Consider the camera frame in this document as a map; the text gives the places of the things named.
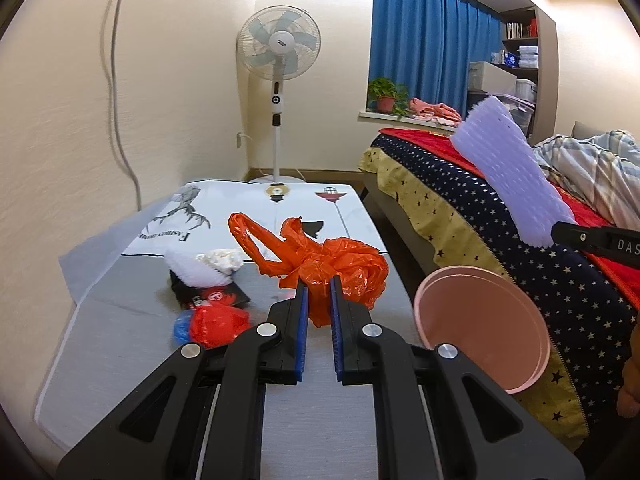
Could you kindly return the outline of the person's right hand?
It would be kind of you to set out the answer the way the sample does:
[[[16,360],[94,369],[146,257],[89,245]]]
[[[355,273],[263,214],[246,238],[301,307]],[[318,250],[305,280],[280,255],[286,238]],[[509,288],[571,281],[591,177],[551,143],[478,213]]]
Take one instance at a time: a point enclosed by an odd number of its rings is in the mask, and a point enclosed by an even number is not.
[[[636,325],[630,337],[631,358],[623,368],[623,387],[617,399],[617,413],[625,418],[634,418],[640,412],[640,336]]]

